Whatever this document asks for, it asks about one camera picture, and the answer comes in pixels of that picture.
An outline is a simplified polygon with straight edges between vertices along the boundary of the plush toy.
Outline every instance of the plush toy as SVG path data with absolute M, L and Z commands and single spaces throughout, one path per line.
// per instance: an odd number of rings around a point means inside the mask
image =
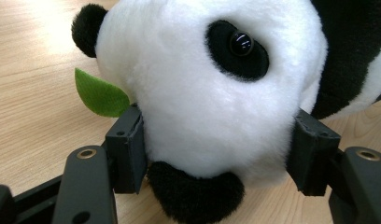
M 77 70 L 79 95 L 108 117 L 137 103 L 148 181 L 179 222 L 220 221 L 244 186 L 280 182 L 299 108 L 381 99 L 381 0 L 122 0 L 85 6 L 72 32 L 105 80 Z

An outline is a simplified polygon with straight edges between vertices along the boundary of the felt leaf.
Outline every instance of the felt leaf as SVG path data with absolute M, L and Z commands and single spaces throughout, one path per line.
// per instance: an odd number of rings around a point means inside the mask
M 130 105 L 129 97 L 119 87 L 76 68 L 75 81 L 83 104 L 97 115 L 117 118 Z

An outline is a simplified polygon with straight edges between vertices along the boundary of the black eye patch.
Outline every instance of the black eye patch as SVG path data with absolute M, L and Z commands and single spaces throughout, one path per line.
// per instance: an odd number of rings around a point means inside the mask
M 210 55 L 221 72 L 245 82 L 266 75 L 269 56 L 247 32 L 239 31 L 227 21 L 215 21 L 208 26 L 206 40 Z

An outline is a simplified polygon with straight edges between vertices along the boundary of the wooden table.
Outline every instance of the wooden table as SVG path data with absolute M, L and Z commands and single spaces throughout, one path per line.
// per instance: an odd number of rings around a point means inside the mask
M 116 1 L 98 4 L 111 8 Z M 86 0 L 0 0 L 0 184 L 17 195 L 64 170 L 67 155 L 100 145 L 112 121 L 79 100 L 74 68 L 99 75 L 71 39 L 71 21 Z M 381 151 L 381 102 L 348 118 L 326 122 L 343 136 L 340 148 Z M 328 197 L 306 198 L 289 179 L 270 189 L 248 189 L 222 223 L 332 223 Z M 120 223 L 174 223 L 148 184 L 139 195 L 117 195 Z

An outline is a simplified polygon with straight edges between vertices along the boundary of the metal ring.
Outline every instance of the metal ring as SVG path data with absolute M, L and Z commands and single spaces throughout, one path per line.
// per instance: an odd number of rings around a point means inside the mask
M 77 157 L 81 160 L 87 160 L 93 157 L 95 154 L 97 154 L 97 150 L 92 149 L 92 148 L 87 148 L 81 150 L 78 154 Z
M 359 149 L 356 151 L 357 155 L 367 161 L 380 161 L 379 155 L 374 153 L 373 151 Z

